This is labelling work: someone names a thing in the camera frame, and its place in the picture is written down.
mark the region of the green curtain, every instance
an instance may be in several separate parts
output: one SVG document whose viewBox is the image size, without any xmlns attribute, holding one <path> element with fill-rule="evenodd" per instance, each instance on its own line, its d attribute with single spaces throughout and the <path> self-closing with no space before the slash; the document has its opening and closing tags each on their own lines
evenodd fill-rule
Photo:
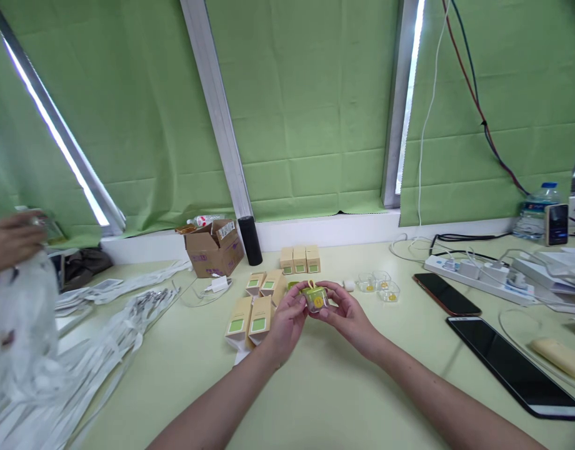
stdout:
<svg viewBox="0 0 575 450">
<path fill-rule="evenodd" d="M 126 235 L 233 213 L 177 0 L 0 0 Z"/>
<path fill-rule="evenodd" d="M 457 0 L 477 74 L 479 100 L 504 162 L 528 191 L 542 182 L 570 192 L 575 162 L 575 0 Z M 464 41 L 450 20 L 461 56 Z M 418 223 L 421 131 L 444 11 L 426 2 L 401 193 L 401 225 Z M 448 29 L 422 157 L 422 223 L 511 217 L 524 196 L 492 155 Z"/>
<path fill-rule="evenodd" d="M 101 229 L 61 150 L 50 135 L 0 35 L 0 218 L 14 207 L 41 208 L 69 239 L 96 245 Z"/>
<path fill-rule="evenodd" d="M 384 211 L 398 0 L 207 0 L 258 221 Z"/>
</svg>

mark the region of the plastic bottle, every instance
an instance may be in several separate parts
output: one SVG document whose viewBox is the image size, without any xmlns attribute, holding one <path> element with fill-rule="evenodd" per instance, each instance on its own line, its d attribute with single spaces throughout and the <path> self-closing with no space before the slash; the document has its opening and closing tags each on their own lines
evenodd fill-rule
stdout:
<svg viewBox="0 0 575 450">
<path fill-rule="evenodd" d="M 203 227 L 210 225 L 215 220 L 221 220 L 225 218 L 225 214 L 210 214 L 209 216 L 196 216 L 192 220 L 188 220 L 187 224 L 194 224 L 197 227 Z"/>
<path fill-rule="evenodd" d="M 561 197 L 556 190 L 556 183 L 543 183 L 542 188 L 527 196 L 521 210 L 521 217 L 512 230 L 517 238 L 537 240 L 544 236 L 545 217 L 544 208 L 547 205 L 561 202 Z"/>
</svg>

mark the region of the person's hand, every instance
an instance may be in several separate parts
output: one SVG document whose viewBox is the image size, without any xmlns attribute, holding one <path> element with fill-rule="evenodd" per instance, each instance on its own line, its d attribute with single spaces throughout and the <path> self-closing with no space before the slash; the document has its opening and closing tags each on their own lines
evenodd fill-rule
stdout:
<svg viewBox="0 0 575 450">
<path fill-rule="evenodd" d="M 31 219 L 41 211 L 24 211 L 7 219 L 0 219 L 0 272 L 31 258 L 42 249 L 47 238 L 40 226 Z"/>
<path fill-rule="evenodd" d="M 269 354 L 278 365 L 288 360 L 302 334 L 308 308 L 306 299 L 300 294 L 300 289 L 306 287 L 308 287 L 306 281 L 299 282 L 292 286 L 279 302 L 271 322 L 271 330 L 260 345 L 269 350 Z"/>
<path fill-rule="evenodd" d="M 373 360 L 377 343 L 382 336 L 371 324 L 358 300 L 338 283 L 319 281 L 317 286 L 327 288 L 327 296 L 337 306 L 329 305 L 311 317 L 334 327 L 365 358 Z"/>
</svg>

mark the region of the light green desk surface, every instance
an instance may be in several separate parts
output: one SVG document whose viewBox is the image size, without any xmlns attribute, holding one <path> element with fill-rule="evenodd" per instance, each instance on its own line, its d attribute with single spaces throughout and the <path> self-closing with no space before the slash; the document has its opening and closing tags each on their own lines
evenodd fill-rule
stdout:
<svg viewBox="0 0 575 450">
<path fill-rule="evenodd" d="M 428 244 L 418 242 L 419 247 Z M 448 244 L 464 249 L 464 245 Z M 539 246 L 514 237 L 474 242 L 478 253 L 499 257 L 507 248 L 535 250 Z M 575 246 L 575 239 L 570 246 Z M 408 254 L 408 244 L 396 249 Z M 393 256 L 388 244 L 322 248 L 322 273 L 316 281 L 355 279 L 358 273 L 385 270 L 401 288 L 396 304 L 382 303 L 374 293 L 354 292 L 371 322 L 429 369 L 493 409 L 549 449 L 575 449 L 575 422 L 536 419 L 500 385 L 445 323 L 446 313 L 420 287 L 414 273 L 420 263 Z M 425 258 L 427 251 L 415 251 Z M 117 266 L 94 282 L 123 278 L 168 265 L 166 262 Z M 224 340 L 231 309 L 251 271 L 279 267 L 279 252 L 264 254 L 258 267 L 246 258 L 232 274 L 235 285 L 214 303 L 188 308 L 180 299 L 147 332 L 112 398 L 84 442 L 85 449 L 141 449 L 187 405 L 231 370 L 235 350 Z M 292 275 L 289 281 L 305 277 Z M 192 272 L 171 278 L 188 286 Z M 207 280 L 197 280 L 202 289 Z M 543 321 L 539 336 L 551 336 L 575 349 L 573 321 L 546 306 L 522 308 L 498 297 L 449 281 L 483 310 L 483 318 L 501 331 L 498 312 L 524 309 Z M 170 280 L 163 283 L 170 286 Z M 191 289 L 184 297 L 194 296 Z M 108 317 L 120 310 L 128 296 L 97 307 L 95 315 L 70 332 L 62 348 L 98 332 Z M 537 326 L 520 314 L 506 318 L 505 326 L 522 342 L 537 337 Z M 575 397 L 575 389 L 563 388 Z M 237 429 L 229 448 L 327 449 L 443 449 L 437 432 L 383 372 L 363 359 L 336 331 L 308 319 L 302 338 L 287 364 L 264 388 Z"/>
</svg>

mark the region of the white power strip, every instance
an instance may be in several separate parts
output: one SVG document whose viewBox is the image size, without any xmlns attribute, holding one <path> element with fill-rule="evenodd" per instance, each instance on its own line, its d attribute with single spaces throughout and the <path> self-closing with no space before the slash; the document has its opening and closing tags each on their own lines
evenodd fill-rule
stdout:
<svg viewBox="0 0 575 450">
<path fill-rule="evenodd" d="M 533 296 L 534 294 L 534 287 L 533 285 L 529 284 L 531 281 L 527 278 L 527 289 L 518 289 L 517 287 L 511 286 L 510 284 L 502 284 L 500 286 L 493 286 L 486 282 L 483 282 L 478 279 L 469 278 L 465 275 L 459 274 L 458 267 L 459 264 L 456 263 L 455 270 L 449 270 L 444 268 L 444 264 L 448 258 L 443 258 L 441 256 L 430 256 L 427 258 L 424 264 L 424 268 L 430 272 L 436 273 L 438 275 L 444 276 L 446 278 L 450 278 L 460 283 L 466 284 L 471 286 L 472 288 L 477 288 L 482 291 L 485 291 L 489 294 L 495 295 L 497 297 L 503 298 L 505 300 L 511 301 L 521 306 L 530 306 L 533 304 L 539 304 L 540 302 Z"/>
</svg>

